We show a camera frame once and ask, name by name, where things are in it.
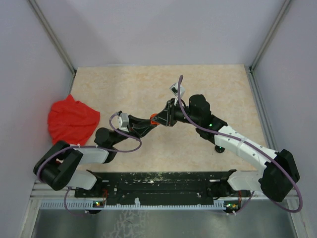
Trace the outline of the black round charging case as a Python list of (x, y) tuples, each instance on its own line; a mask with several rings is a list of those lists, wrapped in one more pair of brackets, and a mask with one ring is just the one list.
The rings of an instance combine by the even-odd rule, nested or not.
[(220, 147), (220, 146), (217, 146), (217, 145), (214, 147), (214, 149), (218, 153), (223, 153), (225, 151), (225, 149), (223, 147)]

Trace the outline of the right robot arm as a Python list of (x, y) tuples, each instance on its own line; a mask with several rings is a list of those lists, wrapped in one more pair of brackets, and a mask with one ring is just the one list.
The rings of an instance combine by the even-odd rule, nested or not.
[(221, 184), (222, 192), (233, 196), (239, 190), (261, 191), (274, 202), (282, 202), (300, 175), (291, 152), (261, 146), (244, 137), (225, 121), (211, 113), (210, 104), (201, 94), (193, 95), (187, 107), (172, 98), (165, 108), (151, 116), (152, 123), (174, 126), (177, 122), (195, 126), (201, 138), (228, 150), (251, 164), (256, 171), (235, 171)]

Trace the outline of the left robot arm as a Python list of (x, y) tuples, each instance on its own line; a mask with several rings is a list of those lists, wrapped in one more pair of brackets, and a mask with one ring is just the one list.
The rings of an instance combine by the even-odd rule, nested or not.
[(33, 168), (37, 179), (55, 191), (65, 187), (83, 188), (91, 196), (99, 196), (103, 184), (92, 172), (79, 172), (80, 164), (111, 162), (117, 153), (133, 153), (142, 146), (142, 138), (157, 127), (151, 119), (140, 119), (122, 112), (109, 119), (110, 129), (96, 131), (94, 145), (56, 142)]

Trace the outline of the red crumpled cloth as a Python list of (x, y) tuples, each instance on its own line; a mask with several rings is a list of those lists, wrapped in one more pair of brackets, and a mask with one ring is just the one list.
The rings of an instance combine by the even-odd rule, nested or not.
[(63, 140), (85, 145), (100, 122), (100, 112), (76, 101), (72, 95), (55, 102), (48, 114), (48, 132), (52, 144)]

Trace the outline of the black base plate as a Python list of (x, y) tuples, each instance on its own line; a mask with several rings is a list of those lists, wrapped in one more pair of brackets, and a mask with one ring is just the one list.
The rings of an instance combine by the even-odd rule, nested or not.
[(75, 189), (76, 198), (101, 200), (101, 206), (131, 204), (136, 198), (144, 205), (211, 205), (218, 199), (237, 199), (224, 211), (241, 208), (249, 190), (234, 191), (227, 172), (100, 172), (90, 190)]

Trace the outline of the aluminium side rail right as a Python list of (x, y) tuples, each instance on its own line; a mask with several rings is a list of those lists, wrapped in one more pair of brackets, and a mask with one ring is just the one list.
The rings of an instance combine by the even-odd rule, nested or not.
[[(268, 116), (266, 115), (263, 99), (255, 77), (249, 69), (247, 69), (247, 77), (254, 96), (265, 142), (267, 147), (273, 150), (273, 154), (270, 157), (273, 158), (273, 160), (275, 160), (288, 173), (289, 177), (292, 178), (294, 182), (298, 182), (300, 176), (292, 153), (286, 149), (279, 152), (276, 150), (277, 145)], [(263, 189), (263, 193), (275, 202), (282, 202), (294, 186), (273, 162), (268, 161), (264, 165), (266, 166), (264, 176), (260, 179), (260, 185)]]

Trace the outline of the aluminium corner post left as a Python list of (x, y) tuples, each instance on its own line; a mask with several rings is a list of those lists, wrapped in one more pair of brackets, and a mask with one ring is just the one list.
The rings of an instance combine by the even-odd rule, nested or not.
[(76, 74), (76, 69), (73, 65), (73, 63), (70, 60), (69, 55), (67, 54), (66, 50), (64, 49), (62, 43), (58, 39), (56, 33), (52, 29), (51, 25), (49, 24), (48, 20), (46, 19), (45, 15), (43, 14), (40, 6), (35, 0), (26, 0), (29, 4), (30, 8), (32, 9), (33, 13), (39, 20), (40, 24), (42, 25), (45, 33), (47, 34), (50, 42), (54, 46), (55, 50), (59, 54), (60, 58), (64, 62), (64, 64), (67, 66), (67, 68), (70, 70), (72, 75)]

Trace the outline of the aluminium corner post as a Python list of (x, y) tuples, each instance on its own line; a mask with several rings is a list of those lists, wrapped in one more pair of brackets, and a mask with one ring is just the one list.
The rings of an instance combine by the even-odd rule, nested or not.
[(293, 0), (285, 0), (283, 2), (283, 5), (281, 6), (281, 9), (279, 10), (275, 20), (273, 21), (272, 25), (270, 26), (270, 29), (268, 33), (265, 36), (265, 39), (258, 50), (255, 58), (253, 59), (251, 65), (249, 66), (250, 73), (253, 73), (258, 65), (260, 64), (263, 56), (265, 55), (267, 49), (269, 48), (272, 40), (274, 39), (280, 25), (282, 24), (283, 20), (285, 19), (287, 13), (289, 12), (289, 9), (291, 8), (291, 5), (293, 3)]
[(29, 4), (30, 8), (32, 9), (33, 13), (39, 20), (40, 24), (42, 25), (45, 33), (47, 34), (50, 42), (54, 46), (55, 50), (59, 54), (60, 58), (64, 62), (64, 64), (67, 66), (67, 68), (70, 70), (72, 75), (76, 74), (76, 69), (73, 65), (73, 63), (70, 60), (69, 55), (67, 54), (66, 50), (64, 49), (62, 43), (58, 39), (56, 33), (52, 29), (51, 25), (49, 24), (48, 20), (46, 19), (45, 15), (43, 14), (40, 6), (35, 0), (26, 0)]

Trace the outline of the aluminium corner post right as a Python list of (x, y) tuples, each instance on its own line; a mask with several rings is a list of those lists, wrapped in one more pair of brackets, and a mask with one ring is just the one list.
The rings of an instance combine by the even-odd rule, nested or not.
[(258, 50), (255, 58), (253, 59), (251, 65), (249, 66), (250, 73), (253, 73), (258, 65), (260, 64), (263, 56), (265, 55), (267, 49), (269, 48), (272, 40), (274, 39), (280, 25), (282, 24), (283, 20), (285, 19), (287, 13), (289, 12), (289, 9), (291, 8), (291, 5), (293, 3), (293, 0), (285, 0), (283, 2), (283, 5), (281, 6), (281, 9), (279, 10), (275, 20), (273, 21), (272, 25), (270, 26), (270, 29), (268, 33), (265, 36), (265, 39)]

